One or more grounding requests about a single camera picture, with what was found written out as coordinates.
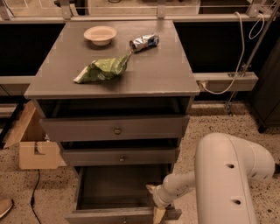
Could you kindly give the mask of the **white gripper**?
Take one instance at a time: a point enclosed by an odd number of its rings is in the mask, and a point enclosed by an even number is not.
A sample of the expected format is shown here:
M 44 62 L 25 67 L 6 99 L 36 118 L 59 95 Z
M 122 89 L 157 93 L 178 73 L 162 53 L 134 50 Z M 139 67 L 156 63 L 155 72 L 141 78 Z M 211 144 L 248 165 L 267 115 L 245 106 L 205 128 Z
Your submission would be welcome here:
M 186 174 L 169 174 L 161 185 L 146 186 L 153 195 L 156 206 L 153 209 L 153 224 L 160 224 L 165 215 L 165 207 L 174 200 L 181 198 L 195 188 L 195 174 L 190 171 Z

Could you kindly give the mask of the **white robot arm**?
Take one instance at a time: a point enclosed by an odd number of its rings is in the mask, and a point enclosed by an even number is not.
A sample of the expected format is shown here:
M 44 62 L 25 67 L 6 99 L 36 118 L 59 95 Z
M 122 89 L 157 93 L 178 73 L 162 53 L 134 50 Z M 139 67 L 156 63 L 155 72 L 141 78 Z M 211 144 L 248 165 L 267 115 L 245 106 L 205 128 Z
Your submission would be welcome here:
M 249 181 L 268 180 L 276 173 L 271 154 L 258 143 L 224 133 L 199 140 L 194 170 L 169 174 L 161 185 L 148 185 L 159 224 L 174 200 L 196 190 L 199 224 L 257 224 Z

